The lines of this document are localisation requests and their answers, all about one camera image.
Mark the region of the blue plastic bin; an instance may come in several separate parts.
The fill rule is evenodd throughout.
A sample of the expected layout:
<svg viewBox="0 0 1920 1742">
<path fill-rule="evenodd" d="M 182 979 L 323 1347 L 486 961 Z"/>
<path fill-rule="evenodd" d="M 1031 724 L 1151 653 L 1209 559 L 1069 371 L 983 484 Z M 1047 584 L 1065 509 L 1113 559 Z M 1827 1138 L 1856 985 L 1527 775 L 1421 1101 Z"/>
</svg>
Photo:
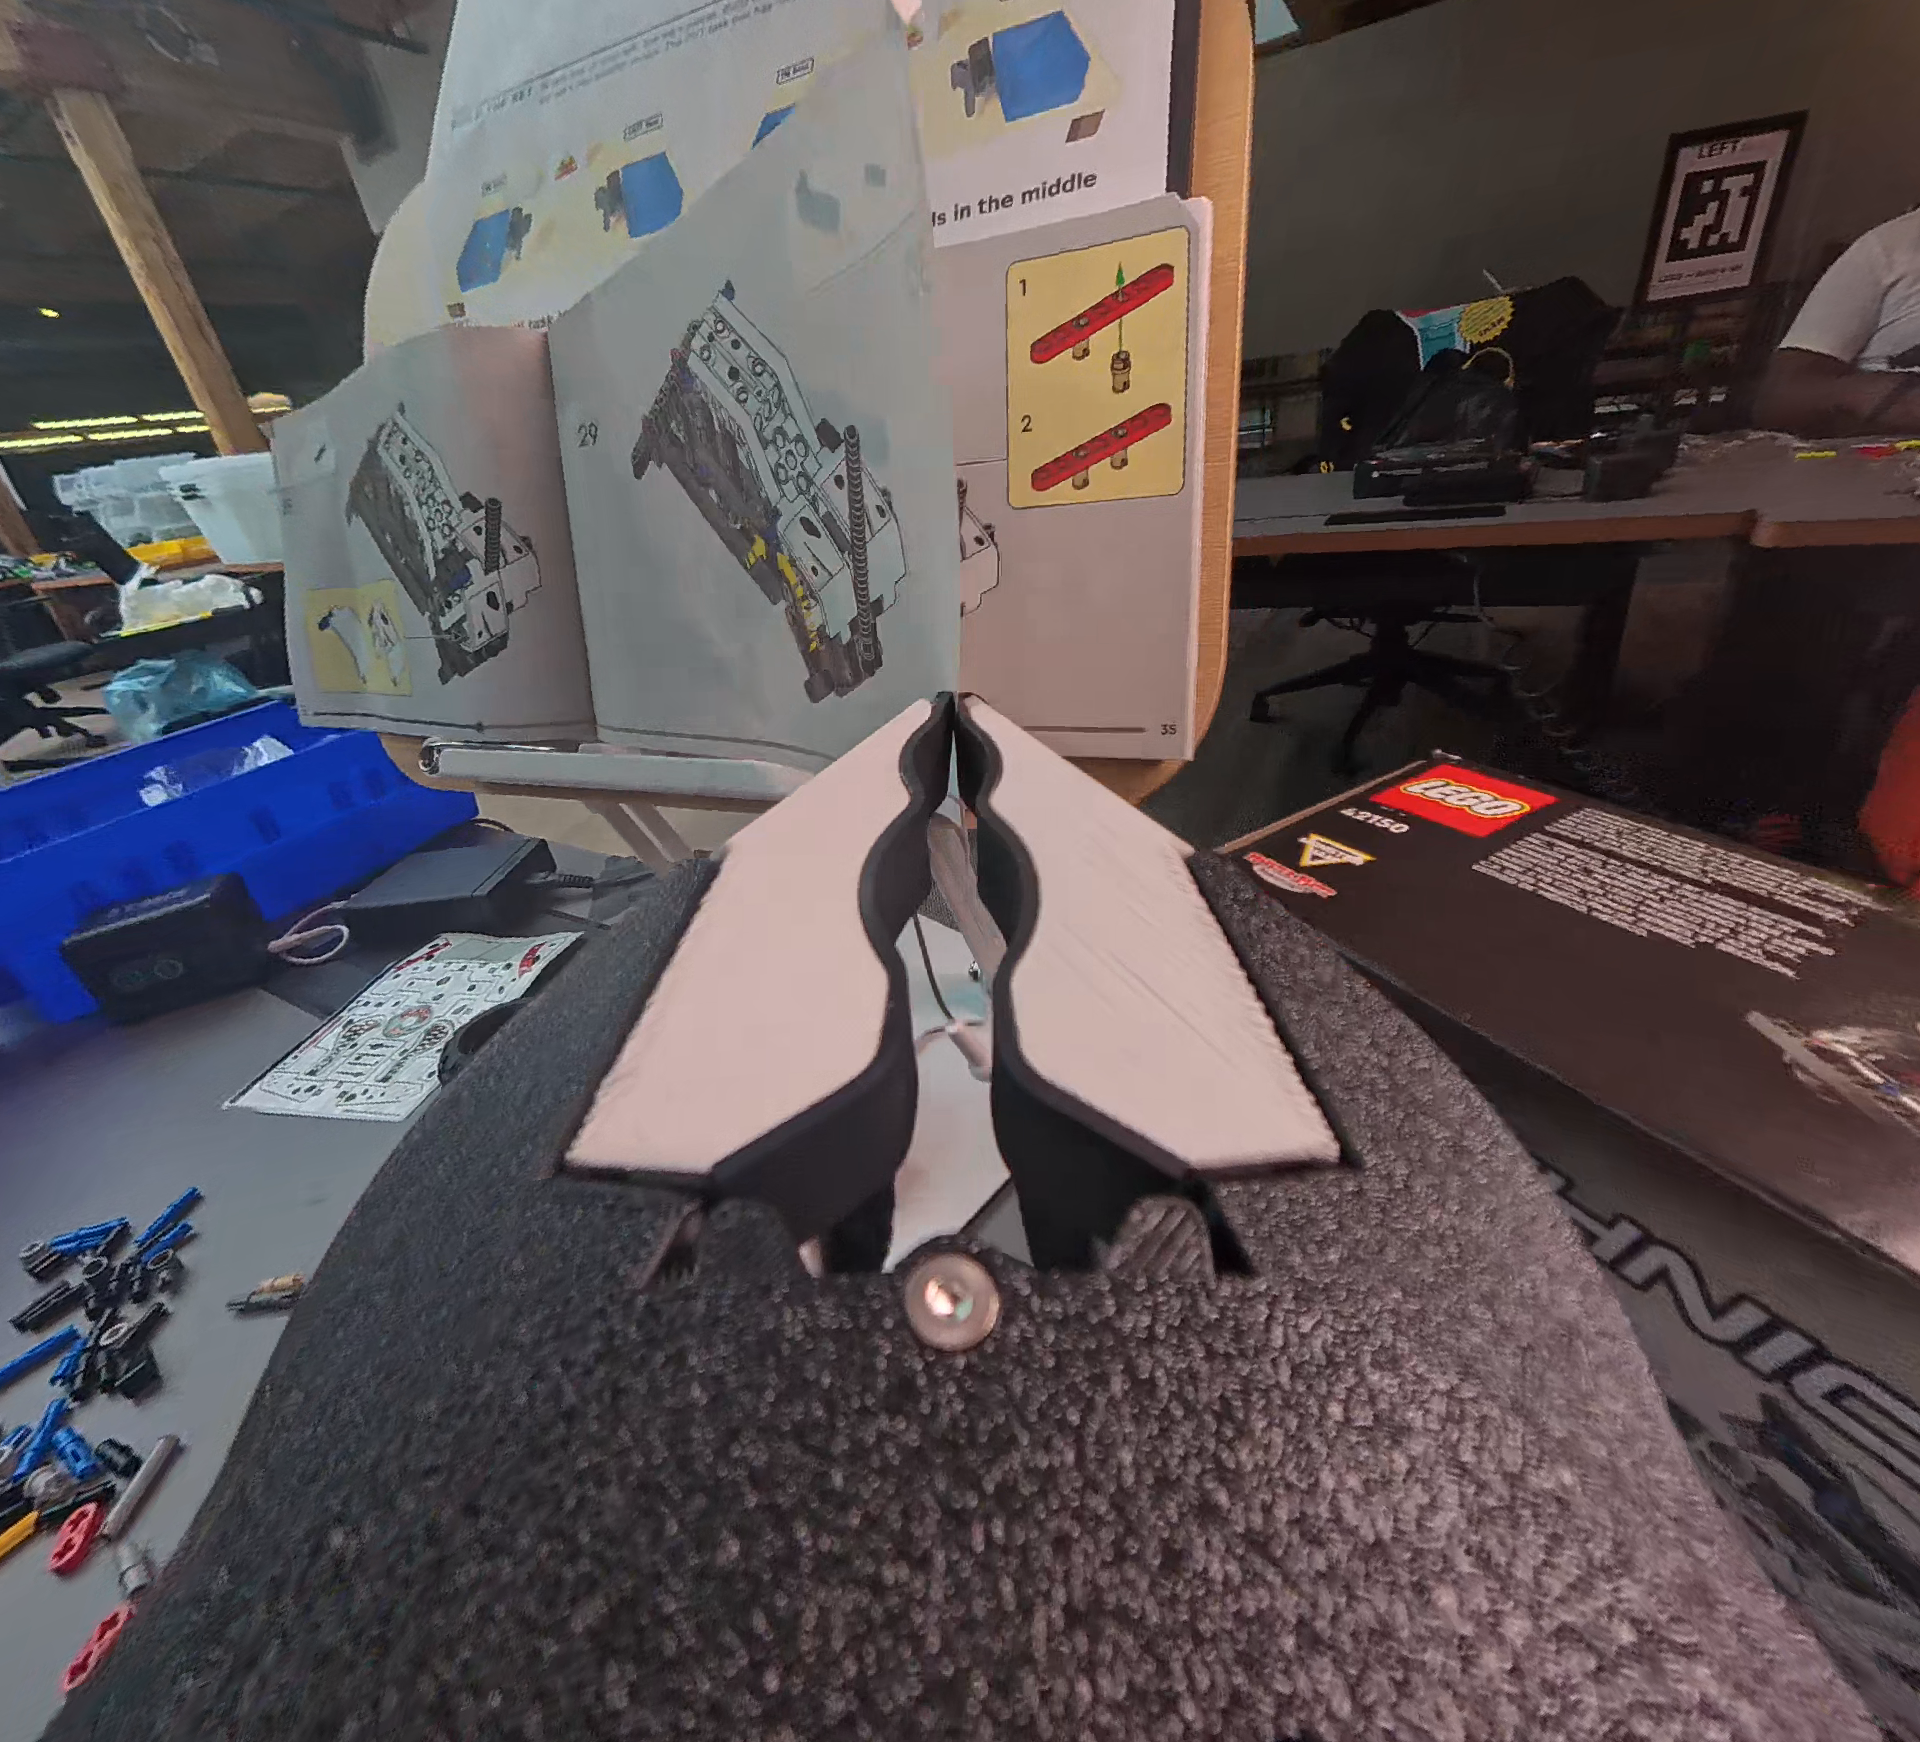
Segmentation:
<svg viewBox="0 0 1920 1742">
<path fill-rule="evenodd" d="M 219 874 L 259 917 L 354 891 L 477 817 L 468 792 L 405 776 L 369 731 L 300 723 L 289 702 L 98 752 L 2 792 L 2 996 L 64 1025 L 94 998 L 61 942 L 112 907 Z"/>
</svg>

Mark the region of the toy instruction booklet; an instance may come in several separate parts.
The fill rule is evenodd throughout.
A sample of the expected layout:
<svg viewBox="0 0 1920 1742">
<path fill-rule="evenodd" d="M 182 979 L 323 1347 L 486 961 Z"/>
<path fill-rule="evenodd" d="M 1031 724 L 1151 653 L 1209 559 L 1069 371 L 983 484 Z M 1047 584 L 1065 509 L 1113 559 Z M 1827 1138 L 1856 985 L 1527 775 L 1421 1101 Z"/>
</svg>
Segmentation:
<svg viewBox="0 0 1920 1742">
<path fill-rule="evenodd" d="M 1212 208 L 937 248 L 908 23 L 543 326 L 272 438 L 301 724 L 824 771 L 957 691 L 1071 763 L 1199 739 Z"/>
</svg>

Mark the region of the black white marker poster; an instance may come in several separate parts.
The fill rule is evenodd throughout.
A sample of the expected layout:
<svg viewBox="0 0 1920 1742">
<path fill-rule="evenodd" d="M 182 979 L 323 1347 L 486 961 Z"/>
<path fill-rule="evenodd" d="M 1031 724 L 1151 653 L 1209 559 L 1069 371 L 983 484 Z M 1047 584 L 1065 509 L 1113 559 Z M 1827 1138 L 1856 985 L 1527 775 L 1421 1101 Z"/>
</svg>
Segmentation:
<svg viewBox="0 0 1920 1742">
<path fill-rule="evenodd" d="M 1760 282 L 1808 121 L 1808 110 L 1795 110 L 1668 136 L 1634 307 L 1738 295 Z"/>
</svg>

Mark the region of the pile of blue black toy pieces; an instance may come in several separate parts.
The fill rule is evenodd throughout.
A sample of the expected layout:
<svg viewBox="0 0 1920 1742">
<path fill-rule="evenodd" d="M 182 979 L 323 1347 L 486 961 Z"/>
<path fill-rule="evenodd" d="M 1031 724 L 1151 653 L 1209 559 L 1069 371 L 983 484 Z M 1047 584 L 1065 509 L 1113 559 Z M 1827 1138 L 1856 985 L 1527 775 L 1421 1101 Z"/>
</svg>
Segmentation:
<svg viewBox="0 0 1920 1742">
<path fill-rule="evenodd" d="M 2 1434 L 2 1557 L 38 1554 L 61 1582 L 112 1561 L 115 1597 L 59 1675 L 59 1697 L 89 1686 L 152 1587 L 131 1541 L 178 1466 L 180 1436 L 138 1446 L 136 1411 L 163 1389 L 157 1340 L 184 1286 L 182 1253 L 203 1203 L 187 1186 L 145 1222 L 108 1218 L 38 1237 L 17 1251 L 32 1297 L 3 1319 L 2 1392 L 39 1403 Z"/>
</svg>

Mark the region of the blue plastic bag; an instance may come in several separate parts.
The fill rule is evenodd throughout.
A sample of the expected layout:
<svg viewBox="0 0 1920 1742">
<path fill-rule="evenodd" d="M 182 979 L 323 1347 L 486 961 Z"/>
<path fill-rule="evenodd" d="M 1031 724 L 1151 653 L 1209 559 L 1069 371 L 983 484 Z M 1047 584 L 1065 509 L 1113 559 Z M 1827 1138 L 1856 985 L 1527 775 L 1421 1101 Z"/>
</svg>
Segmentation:
<svg viewBox="0 0 1920 1742">
<path fill-rule="evenodd" d="M 118 737 L 129 745 L 214 723 L 265 700 L 231 660 L 210 650 L 139 659 L 109 674 L 102 691 Z"/>
</svg>

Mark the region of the toy sticker sheet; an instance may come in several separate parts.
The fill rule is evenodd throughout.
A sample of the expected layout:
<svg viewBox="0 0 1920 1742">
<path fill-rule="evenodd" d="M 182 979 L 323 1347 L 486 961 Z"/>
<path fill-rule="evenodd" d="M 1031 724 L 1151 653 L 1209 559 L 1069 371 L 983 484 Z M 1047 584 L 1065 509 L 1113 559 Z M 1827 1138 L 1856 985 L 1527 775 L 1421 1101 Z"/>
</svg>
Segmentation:
<svg viewBox="0 0 1920 1742">
<path fill-rule="evenodd" d="M 452 932 L 384 970 L 223 1105 L 265 1117 L 395 1127 L 441 1086 L 456 1036 L 535 993 L 581 932 Z"/>
</svg>

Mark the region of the black backpack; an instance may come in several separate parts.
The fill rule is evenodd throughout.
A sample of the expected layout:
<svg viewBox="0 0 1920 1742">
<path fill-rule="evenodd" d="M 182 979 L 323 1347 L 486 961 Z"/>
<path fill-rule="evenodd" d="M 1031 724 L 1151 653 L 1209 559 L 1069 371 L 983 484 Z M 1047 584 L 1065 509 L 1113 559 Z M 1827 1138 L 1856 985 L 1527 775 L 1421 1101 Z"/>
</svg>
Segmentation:
<svg viewBox="0 0 1920 1742">
<path fill-rule="evenodd" d="M 1432 310 L 1369 310 L 1318 374 L 1312 457 L 1348 475 L 1391 450 L 1582 438 L 1620 309 L 1578 276 Z"/>
</svg>

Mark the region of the black power adapter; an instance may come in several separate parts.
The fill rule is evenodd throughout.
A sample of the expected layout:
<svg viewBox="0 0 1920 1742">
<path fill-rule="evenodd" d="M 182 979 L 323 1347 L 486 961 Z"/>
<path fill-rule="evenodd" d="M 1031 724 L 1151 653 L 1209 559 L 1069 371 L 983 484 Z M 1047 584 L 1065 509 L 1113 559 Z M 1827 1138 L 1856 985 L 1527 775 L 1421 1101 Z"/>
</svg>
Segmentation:
<svg viewBox="0 0 1920 1742">
<path fill-rule="evenodd" d="M 354 891 L 337 908 L 347 942 L 395 948 L 441 934 L 506 937 L 540 903 L 556 857 L 535 838 L 481 836 L 423 846 Z"/>
</svg>

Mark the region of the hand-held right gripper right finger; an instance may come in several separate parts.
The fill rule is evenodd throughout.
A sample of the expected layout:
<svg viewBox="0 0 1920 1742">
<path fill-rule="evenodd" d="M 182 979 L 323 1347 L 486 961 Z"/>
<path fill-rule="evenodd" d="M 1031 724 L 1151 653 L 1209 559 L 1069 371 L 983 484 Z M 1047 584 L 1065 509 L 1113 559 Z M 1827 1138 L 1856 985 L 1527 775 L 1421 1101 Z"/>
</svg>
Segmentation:
<svg viewBox="0 0 1920 1742">
<path fill-rule="evenodd" d="M 1001 941 L 996 1096 L 1174 1180 L 1338 1165 L 1189 844 L 977 698 L 955 702 L 955 775 Z"/>
</svg>

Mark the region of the clear plastic storage boxes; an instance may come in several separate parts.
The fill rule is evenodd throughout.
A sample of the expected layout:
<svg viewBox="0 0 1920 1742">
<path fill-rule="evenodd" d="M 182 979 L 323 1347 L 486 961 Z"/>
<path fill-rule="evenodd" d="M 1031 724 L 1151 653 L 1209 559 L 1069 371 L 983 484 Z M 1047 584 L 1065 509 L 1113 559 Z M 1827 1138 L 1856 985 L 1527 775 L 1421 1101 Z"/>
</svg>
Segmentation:
<svg viewBox="0 0 1920 1742">
<path fill-rule="evenodd" d="M 197 536 L 227 566 L 282 563 L 276 466 L 268 453 L 94 462 L 55 475 L 52 494 L 141 561 L 184 563 L 184 547 Z"/>
</svg>

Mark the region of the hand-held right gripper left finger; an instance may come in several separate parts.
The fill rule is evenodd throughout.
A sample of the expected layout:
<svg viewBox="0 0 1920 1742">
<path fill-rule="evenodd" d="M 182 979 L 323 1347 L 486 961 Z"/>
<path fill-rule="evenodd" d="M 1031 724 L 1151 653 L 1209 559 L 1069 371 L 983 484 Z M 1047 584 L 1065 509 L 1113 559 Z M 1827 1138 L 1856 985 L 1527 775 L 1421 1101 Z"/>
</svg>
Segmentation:
<svg viewBox="0 0 1920 1742">
<path fill-rule="evenodd" d="M 701 1196 L 876 1196 L 918 1052 L 899 937 L 932 891 L 953 698 L 910 702 L 726 846 L 566 1151 Z"/>
</svg>

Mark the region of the toy set cardboard box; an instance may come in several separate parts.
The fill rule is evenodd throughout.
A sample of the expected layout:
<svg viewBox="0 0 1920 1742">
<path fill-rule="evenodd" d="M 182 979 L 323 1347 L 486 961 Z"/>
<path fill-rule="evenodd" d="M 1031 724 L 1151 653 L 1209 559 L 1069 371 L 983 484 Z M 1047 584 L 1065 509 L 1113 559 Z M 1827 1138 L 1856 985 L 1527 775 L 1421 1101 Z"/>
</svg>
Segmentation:
<svg viewBox="0 0 1920 1742">
<path fill-rule="evenodd" d="M 1495 1107 L 1701 1481 L 1916 1738 L 1916 905 L 1443 752 L 1221 855 Z"/>
</svg>

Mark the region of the black office chair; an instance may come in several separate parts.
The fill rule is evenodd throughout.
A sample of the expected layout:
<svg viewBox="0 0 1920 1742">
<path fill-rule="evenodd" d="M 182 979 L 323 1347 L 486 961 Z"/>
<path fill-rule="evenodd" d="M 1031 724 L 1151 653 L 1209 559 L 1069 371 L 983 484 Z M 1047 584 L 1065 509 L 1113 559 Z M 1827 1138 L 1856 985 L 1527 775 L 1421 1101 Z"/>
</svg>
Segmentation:
<svg viewBox="0 0 1920 1742">
<path fill-rule="evenodd" d="M 1455 566 L 1393 566 L 1386 554 L 1284 556 L 1266 570 L 1238 570 L 1235 606 L 1296 611 L 1301 626 L 1336 626 L 1364 642 L 1344 660 L 1259 688 L 1249 698 L 1247 723 L 1279 724 L 1279 702 L 1293 697 L 1356 691 L 1356 708 L 1332 757 L 1332 769 L 1344 779 L 1360 775 L 1364 731 L 1397 708 L 1410 691 L 1476 723 L 1498 723 L 1514 700 L 1514 682 L 1500 664 L 1424 644 L 1432 626 L 1455 621 L 1453 601 L 1465 591 Z"/>
</svg>

